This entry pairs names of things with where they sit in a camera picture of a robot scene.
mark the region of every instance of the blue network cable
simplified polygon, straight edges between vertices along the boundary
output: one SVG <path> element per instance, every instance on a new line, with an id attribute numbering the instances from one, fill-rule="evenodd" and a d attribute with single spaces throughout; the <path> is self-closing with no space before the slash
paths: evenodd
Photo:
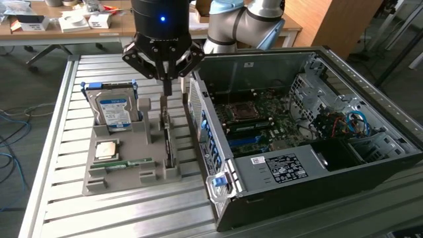
<path id="1" fill-rule="evenodd" d="M 25 174 L 22 172 L 22 167 L 21 167 L 21 163 L 19 163 L 19 160 L 11 155 L 11 154 L 7 154 L 7 153 L 0 153 L 0 155 L 3 156 L 7 156 L 10 157 L 11 159 L 14 159 L 14 162 L 17 164 L 17 167 L 18 167 L 18 170 L 19 170 L 19 174 L 21 174 L 21 179 L 22 179 L 22 192 L 25 193 L 26 192 L 26 179 L 25 179 Z M 3 207 L 0 209 L 0 212 L 3 212 L 6 209 L 9 209 L 15 203 L 18 203 L 21 200 L 22 200 L 23 196 L 21 196 L 14 202 L 11 202 L 6 207 Z"/>
<path id="2" fill-rule="evenodd" d="M 370 135 L 370 126 L 369 126 L 369 123 L 368 123 L 368 119 L 366 119 L 366 116 L 365 114 L 361 112 L 361 111 L 352 111 L 346 114 L 346 119 L 348 119 L 348 125 L 349 125 L 349 129 L 356 132 L 352 124 L 350 124 L 350 114 L 358 114 L 362 118 L 364 118 L 364 123 L 365 123 L 365 126 L 366 126 L 366 135 Z"/>
<path id="3" fill-rule="evenodd" d="M 30 133 L 30 131 L 31 131 L 31 124 L 30 124 L 29 122 L 26 122 L 26 121 L 22 121 L 22 120 L 13 120 L 13 119 L 7 118 L 7 117 L 3 116 L 3 115 L 0 115 L 0 118 L 3 118 L 5 120 L 7 120 L 7 121 L 10 121 L 10 122 L 23 123 L 23 124 L 26 124 L 26 127 L 27 127 L 27 131 L 25 132 L 25 134 L 23 134 L 17 140 L 14 140 L 14 141 L 13 141 L 11 143 L 9 143 L 9 144 L 7 144 L 6 141 L 2 143 L 2 144 L 5 144 L 5 145 L 0 145 L 0 147 L 6 147 L 6 146 L 9 146 L 9 145 L 17 143 L 18 141 L 21 141 L 21 140 L 29 135 L 29 133 Z"/>

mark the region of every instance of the metal workbench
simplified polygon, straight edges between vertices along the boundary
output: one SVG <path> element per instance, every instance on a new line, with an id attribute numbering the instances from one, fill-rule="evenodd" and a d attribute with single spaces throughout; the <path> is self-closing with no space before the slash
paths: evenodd
<path id="1" fill-rule="evenodd" d="M 94 117 L 79 84 L 133 79 L 138 80 L 141 97 L 151 97 L 150 116 L 157 117 L 162 86 L 146 79 L 121 55 L 70 58 L 21 238 L 356 238 L 380 237 L 423 223 L 423 167 L 418 164 L 373 191 L 218 233 L 183 109 L 182 90 L 187 84 L 177 81 L 169 106 L 177 124 L 182 181 L 85 197 Z"/>

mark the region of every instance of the robotic arm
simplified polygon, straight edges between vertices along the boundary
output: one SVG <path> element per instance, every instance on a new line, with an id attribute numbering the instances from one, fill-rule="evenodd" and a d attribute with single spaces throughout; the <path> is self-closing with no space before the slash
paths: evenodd
<path id="1" fill-rule="evenodd" d="M 135 41 L 125 48 L 123 60 L 147 78 L 163 81 L 165 96 L 170 96 L 171 81 L 186 76 L 205 57 L 190 35 L 190 0 L 131 2 L 138 32 Z"/>

